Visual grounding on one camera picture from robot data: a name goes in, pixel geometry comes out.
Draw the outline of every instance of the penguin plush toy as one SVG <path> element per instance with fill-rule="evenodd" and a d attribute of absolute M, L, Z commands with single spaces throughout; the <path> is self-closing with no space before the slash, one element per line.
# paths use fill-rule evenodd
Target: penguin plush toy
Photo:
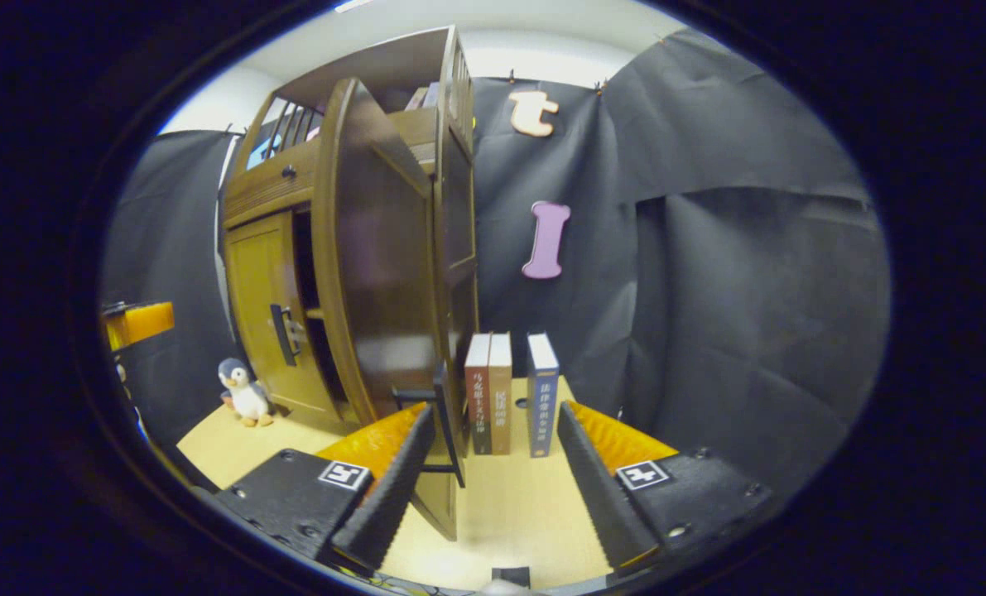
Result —
<path fill-rule="evenodd" d="M 245 426 L 269 426 L 272 423 L 272 413 L 276 407 L 272 400 L 268 399 L 265 389 L 250 382 L 250 374 L 246 371 L 246 365 L 238 358 L 225 359 L 217 367 L 220 375 L 220 382 L 228 390 L 221 393 L 224 403 L 235 408 L 240 416 L 243 417 Z"/>

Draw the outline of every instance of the cabinet door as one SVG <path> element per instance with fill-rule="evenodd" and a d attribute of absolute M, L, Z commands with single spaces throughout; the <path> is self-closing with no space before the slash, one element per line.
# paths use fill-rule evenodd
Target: cabinet door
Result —
<path fill-rule="evenodd" d="M 327 392 L 297 295 L 293 215 L 228 233 L 228 287 L 243 347 L 272 400 L 341 420 Z"/>
<path fill-rule="evenodd" d="M 357 79 L 334 87 L 324 114 L 312 203 L 312 253 L 334 363 L 349 400 L 397 411 L 394 389 L 431 389 L 439 347 L 430 180 Z M 449 437 L 459 433 L 452 412 Z M 428 464 L 447 464 L 437 423 Z M 424 473 L 413 504 L 455 538 L 455 476 Z"/>
<path fill-rule="evenodd" d="M 478 259 L 474 238 L 474 156 L 470 122 L 473 91 L 455 28 L 445 46 L 437 98 L 436 165 L 433 180 L 433 263 L 437 302 L 437 343 L 450 356 L 446 390 L 454 411 L 466 403 L 463 361 L 470 336 L 478 331 Z M 461 431 L 456 446 L 465 452 Z"/>

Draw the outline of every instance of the black door handle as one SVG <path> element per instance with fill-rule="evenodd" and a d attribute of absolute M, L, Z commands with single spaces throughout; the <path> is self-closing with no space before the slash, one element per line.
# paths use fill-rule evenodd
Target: black door handle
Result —
<path fill-rule="evenodd" d="M 283 351 L 283 359 L 286 361 L 287 366 L 297 366 L 297 361 L 295 356 L 301 354 L 301 345 L 295 341 L 297 344 L 296 348 L 291 346 L 291 337 L 287 335 L 287 328 L 283 324 L 283 315 L 287 316 L 287 320 L 291 322 L 291 327 L 293 327 L 293 317 L 291 316 L 291 307 L 271 305 L 272 309 L 272 323 L 276 326 L 276 335 L 280 339 L 280 350 Z"/>

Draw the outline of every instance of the cabinet drawer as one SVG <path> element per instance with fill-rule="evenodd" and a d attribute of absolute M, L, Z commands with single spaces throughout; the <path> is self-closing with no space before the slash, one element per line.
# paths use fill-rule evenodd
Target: cabinet drawer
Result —
<path fill-rule="evenodd" d="M 227 192 L 224 194 L 224 222 L 233 227 L 253 219 L 247 216 L 251 212 L 254 218 L 266 214 L 268 209 L 262 207 L 267 207 L 277 199 L 285 199 L 288 195 L 295 199 L 295 203 L 307 200 L 307 193 L 299 191 L 310 189 L 315 183 L 319 152 L 320 137 L 315 137 L 310 142 L 273 155 L 251 170 L 235 174 L 228 182 Z M 295 174 L 284 175 L 288 167 Z M 289 204 L 282 204 L 277 208 L 288 206 Z"/>

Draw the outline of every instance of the orange block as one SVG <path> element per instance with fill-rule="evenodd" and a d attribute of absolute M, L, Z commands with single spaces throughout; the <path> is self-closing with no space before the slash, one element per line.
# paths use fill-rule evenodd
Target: orange block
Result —
<path fill-rule="evenodd" d="M 603 460 L 603 465 L 606 465 L 611 476 L 625 465 L 680 453 L 677 449 L 590 407 L 572 401 L 565 403 L 570 405 L 573 414 L 577 416 L 577 422 L 584 427 L 588 441 L 595 447 L 595 452 L 599 453 L 599 459 Z"/>
<path fill-rule="evenodd" d="M 398 450 L 401 450 L 401 445 L 408 438 L 424 407 L 426 407 L 425 403 L 415 404 L 386 416 L 379 422 L 368 424 L 356 433 L 346 435 L 329 448 L 319 450 L 315 456 L 346 464 L 363 465 L 364 468 L 371 470 L 371 475 L 375 479 L 368 488 L 367 494 L 371 494 L 382 476 L 389 471 L 393 458 L 397 457 Z"/>
<path fill-rule="evenodd" d="M 111 350 L 119 350 L 168 331 L 175 324 L 171 302 L 137 306 L 107 317 L 107 339 L 110 340 Z"/>

